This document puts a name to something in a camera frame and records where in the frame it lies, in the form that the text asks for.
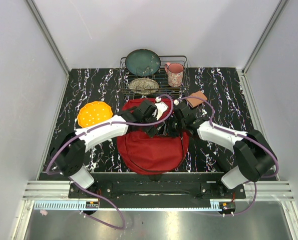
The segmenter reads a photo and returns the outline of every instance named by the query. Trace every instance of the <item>red fabric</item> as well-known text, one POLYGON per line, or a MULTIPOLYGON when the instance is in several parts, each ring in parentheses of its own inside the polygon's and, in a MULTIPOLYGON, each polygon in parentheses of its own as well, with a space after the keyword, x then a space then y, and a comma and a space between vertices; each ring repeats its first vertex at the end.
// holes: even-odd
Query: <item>red fabric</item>
MULTIPOLYGON (((155 102, 154 98, 129 100, 122 110, 137 107, 144 100, 155 102)), ((171 108, 170 100, 163 101, 171 108)), ((189 147, 189 136, 183 133, 180 137, 149 137, 142 131, 133 131, 117 137, 118 151, 126 166, 142 175, 155 175, 177 168, 185 158, 189 147)))

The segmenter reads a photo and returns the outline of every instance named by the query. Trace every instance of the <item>wall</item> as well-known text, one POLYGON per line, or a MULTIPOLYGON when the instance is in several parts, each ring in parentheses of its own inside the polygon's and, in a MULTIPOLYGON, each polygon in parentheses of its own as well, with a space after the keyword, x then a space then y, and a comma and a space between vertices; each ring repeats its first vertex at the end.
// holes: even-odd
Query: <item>wall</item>
POLYGON ((147 48, 191 67, 242 68, 279 0, 35 0, 70 68, 147 48))
POLYGON ((37 175, 64 82, 25 2, 0 0, 0 240, 37 175))
POLYGON ((247 76, 298 207, 298 0, 289 1, 247 76))

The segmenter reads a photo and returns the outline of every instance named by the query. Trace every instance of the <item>black wire dish rack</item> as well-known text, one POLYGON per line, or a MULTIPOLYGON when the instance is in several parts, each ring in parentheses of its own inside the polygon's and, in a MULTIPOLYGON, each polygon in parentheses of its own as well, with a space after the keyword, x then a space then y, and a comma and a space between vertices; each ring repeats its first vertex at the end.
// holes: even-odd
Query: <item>black wire dish rack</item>
POLYGON ((157 97, 161 94, 168 94, 172 96, 188 95, 190 86, 190 77, 188 69, 188 60, 186 56, 175 55, 175 56, 159 56, 161 59, 160 69, 149 76, 134 75, 128 71, 125 65, 126 57, 121 58, 120 61, 120 72, 119 72, 119 89, 124 96, 130 96, 132 98, 141 98, 142 96, 157 97), (179 63, 184 66, 182 84, 179 87, 171 87, 168 84, 168 75, 164 69, 166 63, 179 63), (152 88, 148 85, 144 89, 129 89, 129 84, 135 79, 152 79, 159 84, 159 88, 152 88))

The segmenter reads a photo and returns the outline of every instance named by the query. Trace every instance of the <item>pink mug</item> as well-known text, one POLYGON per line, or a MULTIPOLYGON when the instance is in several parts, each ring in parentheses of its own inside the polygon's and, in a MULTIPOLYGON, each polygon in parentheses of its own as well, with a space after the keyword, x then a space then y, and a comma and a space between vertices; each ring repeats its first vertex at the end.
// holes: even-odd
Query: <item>pink mug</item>
POLYGON ((184 66, 179 63, 167 62, 164 69, 168 74, 168 84, 174 88, 181 86, 184 66))

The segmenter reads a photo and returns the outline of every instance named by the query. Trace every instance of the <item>gray floor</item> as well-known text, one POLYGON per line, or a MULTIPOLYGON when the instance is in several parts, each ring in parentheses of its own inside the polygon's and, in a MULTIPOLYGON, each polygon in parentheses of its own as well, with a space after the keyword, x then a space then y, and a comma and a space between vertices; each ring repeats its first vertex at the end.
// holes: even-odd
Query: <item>gray floor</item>
MULTIPOLYGON (((239 202, 238 210, 246 207, 239 202)), ((109 223, 121 224, 114 211, 94 214, 109 223)), ((77 211, 34 210, 26 240, 290 240, 282 206, 277 202, 256 202, 241 216, 214 217, 197 212, 129 211, 126 230, 114 230, 77 211)))

